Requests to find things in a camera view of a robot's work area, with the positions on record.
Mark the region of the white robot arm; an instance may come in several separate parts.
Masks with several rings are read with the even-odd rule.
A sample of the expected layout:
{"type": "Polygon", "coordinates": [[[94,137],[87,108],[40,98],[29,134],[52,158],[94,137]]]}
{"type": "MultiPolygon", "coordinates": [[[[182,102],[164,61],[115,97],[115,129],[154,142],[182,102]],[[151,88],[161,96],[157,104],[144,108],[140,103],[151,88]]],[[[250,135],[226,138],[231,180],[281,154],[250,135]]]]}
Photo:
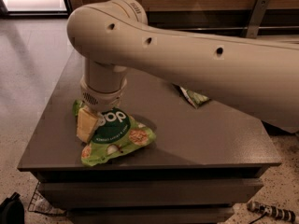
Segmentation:
{"type": "Polygon", "coordinates": [[[288,133],[299,130],[299,48],[293,44],[150,27],[136,0],[72,12],[68,38],[86,60],[81,88],[104,111],[118,102],[129,68],[160,77],[288,133]]]}

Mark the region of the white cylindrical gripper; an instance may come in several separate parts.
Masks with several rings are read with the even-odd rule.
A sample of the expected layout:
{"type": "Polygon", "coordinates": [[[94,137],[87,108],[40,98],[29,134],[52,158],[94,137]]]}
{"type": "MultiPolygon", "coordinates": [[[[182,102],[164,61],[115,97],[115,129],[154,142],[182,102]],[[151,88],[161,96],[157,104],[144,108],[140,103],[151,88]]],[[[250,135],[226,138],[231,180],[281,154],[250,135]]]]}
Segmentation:
{"type": "Polygon", "coordinates": [[[126,86],[127,79],[124,78],[118,90],[102,92],[89,87],[85,81],[85,77],[81,79],[80,89],[82,100],[88,106],[84,106],[78,111],[77,137],[82,142],[89,143],[94,132],[100,126],[102,116],[96,112],[106,112],[119,106],[126,86]]]}

